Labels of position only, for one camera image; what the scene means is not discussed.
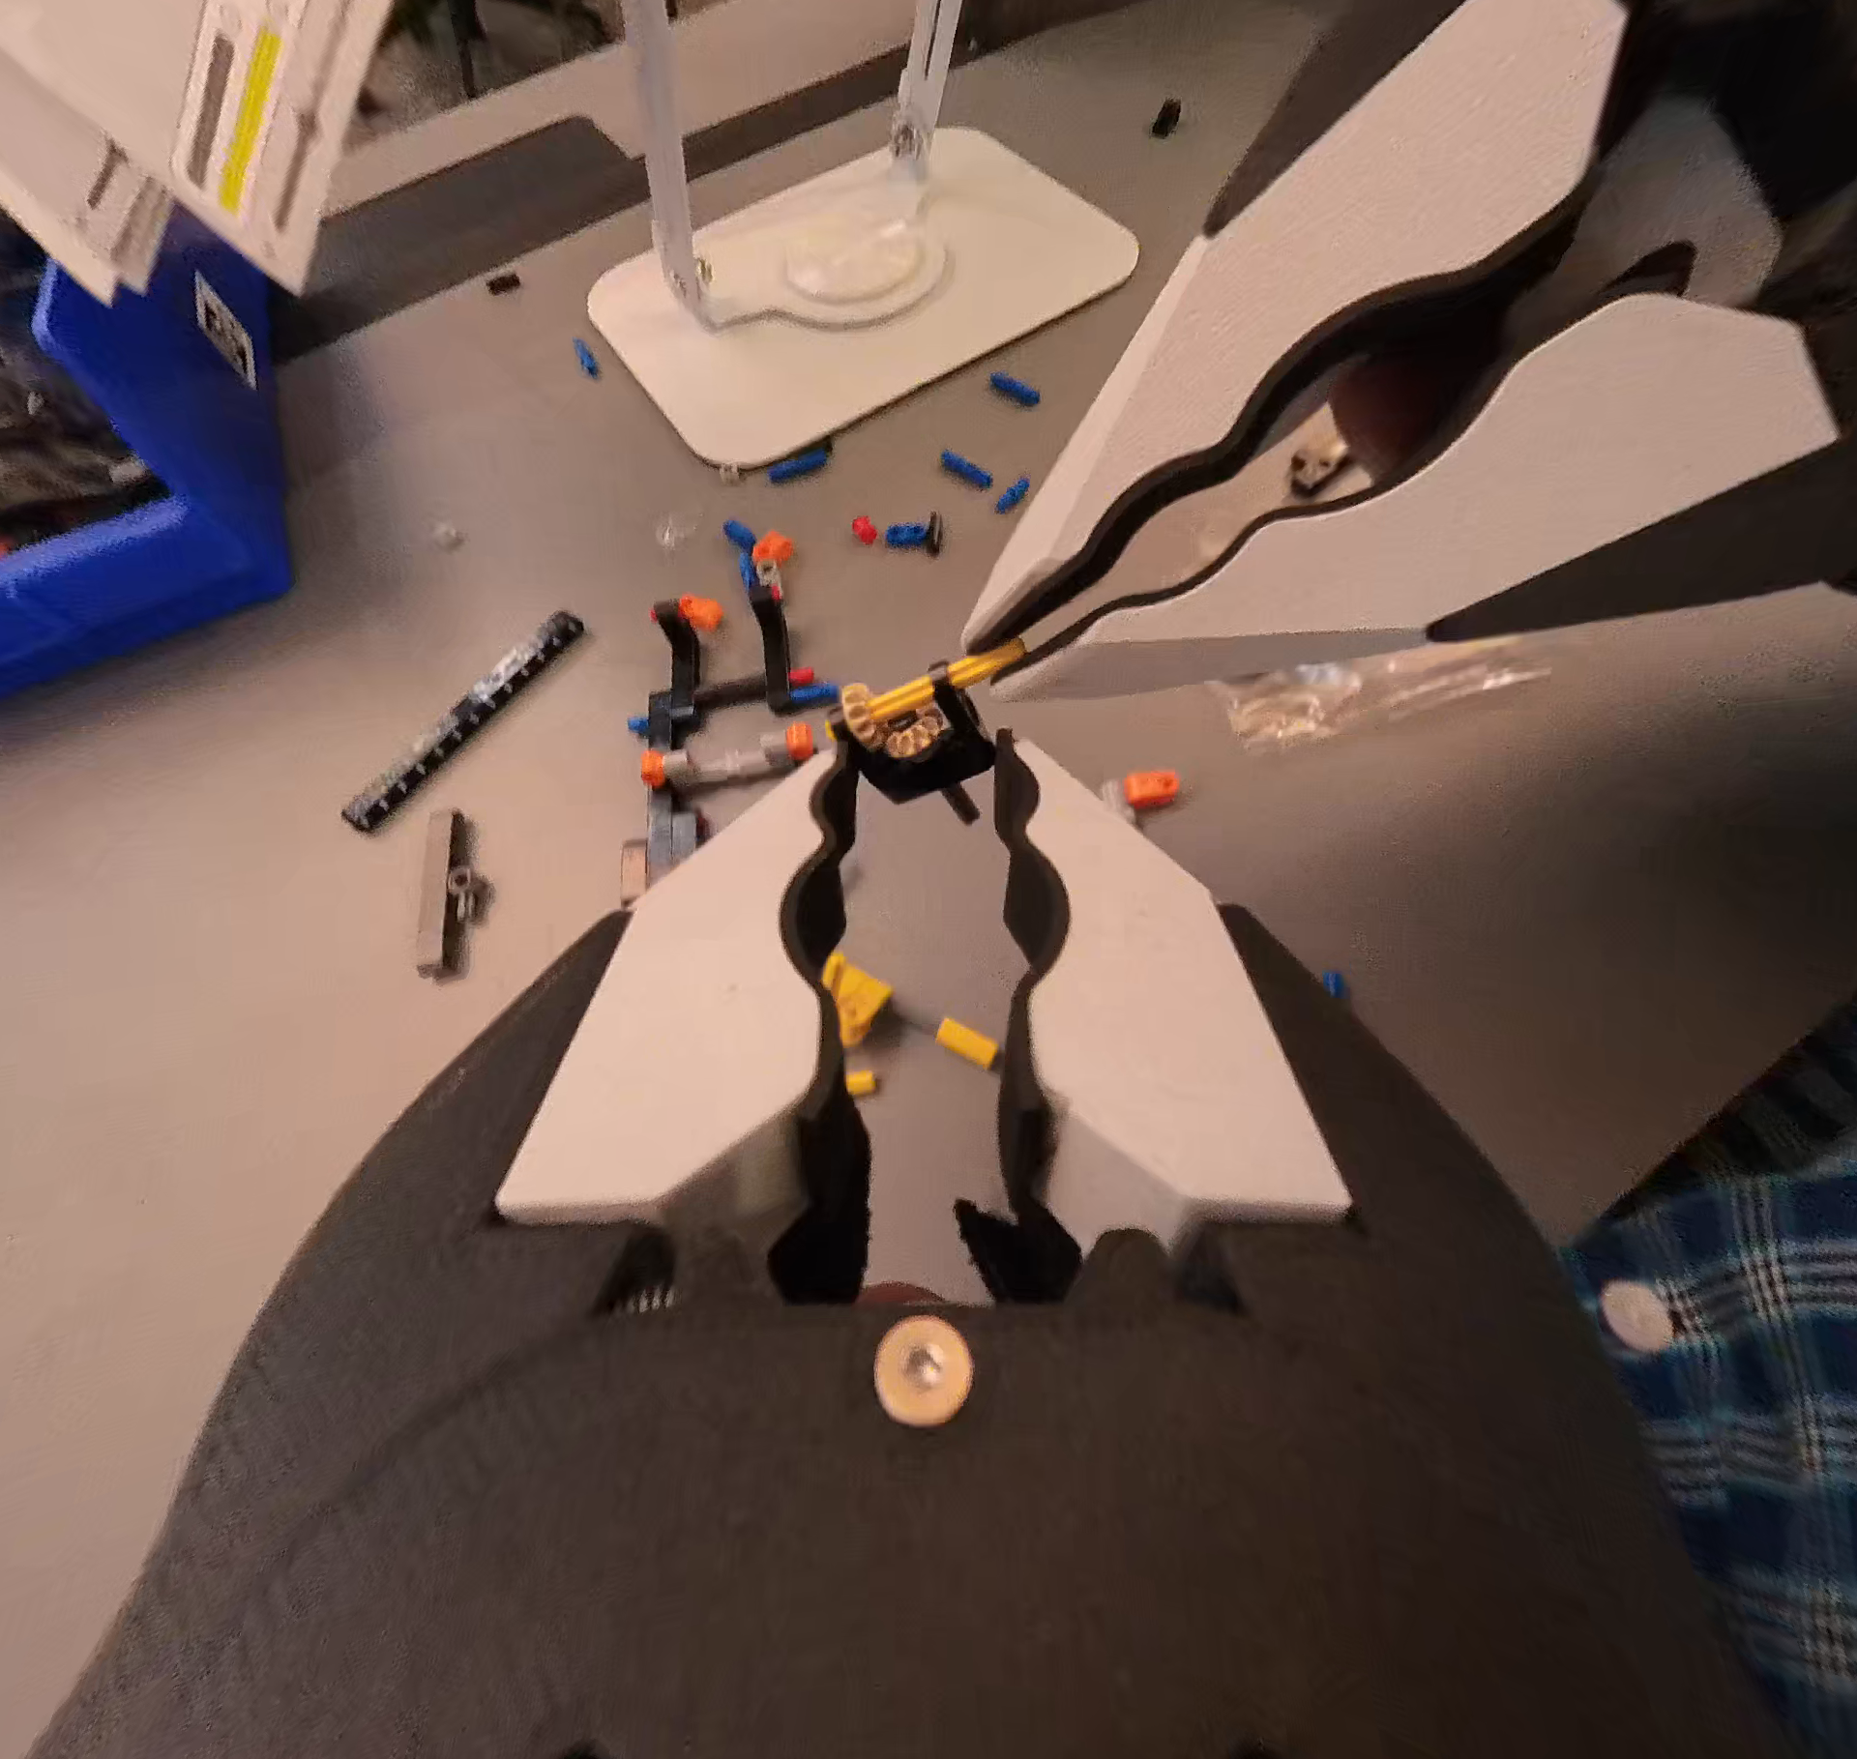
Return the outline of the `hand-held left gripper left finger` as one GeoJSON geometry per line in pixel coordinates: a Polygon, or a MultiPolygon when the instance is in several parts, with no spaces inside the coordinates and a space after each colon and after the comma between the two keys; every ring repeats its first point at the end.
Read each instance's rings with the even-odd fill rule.
{"type": "Polygon", "coordinates": [[[646,887],[495,1187],[505,1223],[722,1231],[786,1300],[858,1295],[871,1144],[823,996],[857,796],[848,751],[818,751],[646,887]]]}

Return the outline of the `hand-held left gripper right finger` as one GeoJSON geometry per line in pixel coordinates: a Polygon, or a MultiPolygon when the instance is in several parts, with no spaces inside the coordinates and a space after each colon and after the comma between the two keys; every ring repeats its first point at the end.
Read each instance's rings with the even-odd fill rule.
{"type": "Polygon", "coordinates": [[[1351,1192],[1218,901],[1034,739],[992,836],[1025,959],[997,1065],[1008,1209],[956,1205],[992,1300],[1064,1300],[1095,1243],[1182,1264],[1223,1223],[1343,1223],[1351,1192]]]}

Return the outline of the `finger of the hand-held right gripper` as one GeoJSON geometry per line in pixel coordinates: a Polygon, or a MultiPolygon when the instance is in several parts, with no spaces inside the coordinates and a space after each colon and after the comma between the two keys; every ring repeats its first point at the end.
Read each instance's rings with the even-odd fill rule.
{"type": "Polygon", "coordinates": [[[1218,233],[1195,233],[1008,540],[966,650],[1058,608],[1116,501],[1234,434],[1274,368],[1377,293],[1455,275],[1588,171],[1618,0],[1464,0],[1218,233]]]}
{"type": "Polygon", "coordinates": [[[1413,650],[1424,628],[1836,439],[1797,324],[1618,293],[1520,355],[1418,470],[1252,523],[1195,581],[1116,602],[1010,666],[997,695],[1119,700],[1413,650]]]}

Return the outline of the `black lego gearbox yellow axle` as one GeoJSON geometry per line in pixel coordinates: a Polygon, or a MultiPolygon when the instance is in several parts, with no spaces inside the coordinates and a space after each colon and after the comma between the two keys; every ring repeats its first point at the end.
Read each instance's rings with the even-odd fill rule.
{"type": "Polygon", "coordinates": [[[966,781],[997,764],[997,739],[990,734],[971,686],[1008,676],[1025,663],[1025,640],[1008,640],[992,655],[938,663],[929,676],[871,691],[870,685],[843,685],[830,710],[830,739],[848,749],[851,769],[887,801],[911,804],[940,796],[959,820],[974,820],[982,809],[966,781]]]}

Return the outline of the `grey lego beam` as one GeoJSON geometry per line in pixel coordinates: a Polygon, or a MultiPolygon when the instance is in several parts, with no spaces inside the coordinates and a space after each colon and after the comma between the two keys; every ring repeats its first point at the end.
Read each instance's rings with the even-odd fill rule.
{"type": "Polygon", "coordinates": [[[414,901],[414,979],[453,982],[486,904],[491,887],[476,867],[472,819],[457,809],[432,812],[414,901]]]}

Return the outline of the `black lego beam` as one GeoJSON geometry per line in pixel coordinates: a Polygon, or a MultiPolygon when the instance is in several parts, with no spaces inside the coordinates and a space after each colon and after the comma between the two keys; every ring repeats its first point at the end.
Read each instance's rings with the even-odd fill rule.
{"type": "Polygon", "coordinates": [[[553,670],[587,623],[572,608],[553,608],[530,634],[522,634],[486,676],[481,676],[405,751],[374,775],[356,801],[343,804],[343,820],[360,836],[374,836],[414,801],[457,751],[466,751],[544,670],[553,670]]]}

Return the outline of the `scattered blue lego pins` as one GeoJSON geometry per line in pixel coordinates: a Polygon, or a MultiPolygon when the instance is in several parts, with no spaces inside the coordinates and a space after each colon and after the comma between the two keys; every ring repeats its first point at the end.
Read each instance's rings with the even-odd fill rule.
{"type": "Polygon", "coordinates": [[[801,441],[750,441],[722,460],[693,452],[619,355],[597,335],[573,337],[573,447],[577,470],[628,540],[658,546],[661,515],[686,515],[701,533],[667,556],[735,556],[722,528],[738,519],[756,536],[823,540],[848,550],[851,519],[881,536],[926,536],[931,515],[959,523],[983,515],[1000,536],[1025,512],[1047,441],[1047,407],[1020,407],[992,378],[962,372],[858,420],[818,425],[801,441]]]}

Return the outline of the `yellow axle yellow connector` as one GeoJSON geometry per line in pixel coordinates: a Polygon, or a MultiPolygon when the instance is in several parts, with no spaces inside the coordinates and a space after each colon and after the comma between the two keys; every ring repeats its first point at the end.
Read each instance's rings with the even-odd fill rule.
{"type": "Polygon", "coordinates": [[[858,1070],[857,1057],[881,1027],[887,1011],[896,1011],[896,986],[851,964],[843,950],[830,950],[819,969],[819,986],[837,1018],[837,1040],[848,1057],[848,1092],[870,1098],[875,1092],[875,1071],[858,1070]]]}

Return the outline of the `clear plastic bag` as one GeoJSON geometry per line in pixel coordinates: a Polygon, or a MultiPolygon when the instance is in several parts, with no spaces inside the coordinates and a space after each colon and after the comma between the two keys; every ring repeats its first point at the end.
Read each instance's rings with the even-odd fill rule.
{"type": "Polygon", "coordinates": [[[1520,634],[1423,644],[1402,655],[1304,663],[1252,677],[1213,677],[1225,733],[1244,751],[1324,749],[1440,710],[1480,707],[1551,676],[1520,634]]]}

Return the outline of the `white lamp base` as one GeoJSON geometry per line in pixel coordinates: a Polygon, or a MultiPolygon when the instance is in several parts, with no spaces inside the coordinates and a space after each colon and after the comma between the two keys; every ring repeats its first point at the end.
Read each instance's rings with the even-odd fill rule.
{"type": "Polygon", "coordinates": [[[889,142],[693,219],[667,0],[623,0],[651,263],[591,328],[709,466],[761,470],[1126,284],[1140,243],[982,132],[938,134],[962,0],[916,0],[889,142]]]}

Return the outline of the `blue plaid shirt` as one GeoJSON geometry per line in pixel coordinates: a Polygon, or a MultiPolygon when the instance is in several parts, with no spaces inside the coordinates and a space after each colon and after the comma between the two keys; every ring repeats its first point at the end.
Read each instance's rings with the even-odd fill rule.
{"type": "Polygon", "coordinates": [[[1857,1011],[1568,1249],[1648,1469],[1786,1740],[1857,1751],[1857,1011]]]}

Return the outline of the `blue storage bin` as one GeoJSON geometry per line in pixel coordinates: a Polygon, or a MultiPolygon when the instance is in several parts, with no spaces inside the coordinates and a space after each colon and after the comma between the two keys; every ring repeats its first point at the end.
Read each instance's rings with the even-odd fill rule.
{"type": "Polygon", "coordinates": [[[269,275],[188,213],[173,213],[141,293],[98,304],[49,263],[36,349],[165,499],[4,556],[4,695],[290,594],[269,293],[269,275]]]}

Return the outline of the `white labelled box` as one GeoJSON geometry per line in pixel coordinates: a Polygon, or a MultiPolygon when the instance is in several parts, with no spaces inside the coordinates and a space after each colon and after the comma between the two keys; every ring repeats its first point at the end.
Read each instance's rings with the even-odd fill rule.
{"type": "Polygon", "coordinates": [[[393,0],[0,0],[0,201],[98,304],[173,213],[302,291],[393,0]]]}

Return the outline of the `black grey lego frame assembly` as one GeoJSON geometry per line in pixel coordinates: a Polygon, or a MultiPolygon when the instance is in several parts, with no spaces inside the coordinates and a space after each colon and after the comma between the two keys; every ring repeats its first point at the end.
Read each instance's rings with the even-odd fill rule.
{"type": "Polygon", "coordinates": [[[761,640],[761,666],[735,677],[703,676],[703,644],[725,628],[725,607],[681,594],[651,607],[651,628],[667,640],[671,676],[628,728],[640,739],[644,841],[623,847],[623,909],[637,909],[646,887],[686,867],[709,841],[709,796],[735,796],[791,777],[818,758],[814,718],[837,700],[837,686],[794,663],[780,576],[794,546],[756,536],[738,519],[722,528],[746,616],[761,640]],[[750,749],[703,751],[693,739],[712,714],[763,710],[768,728],[750,749]]]}

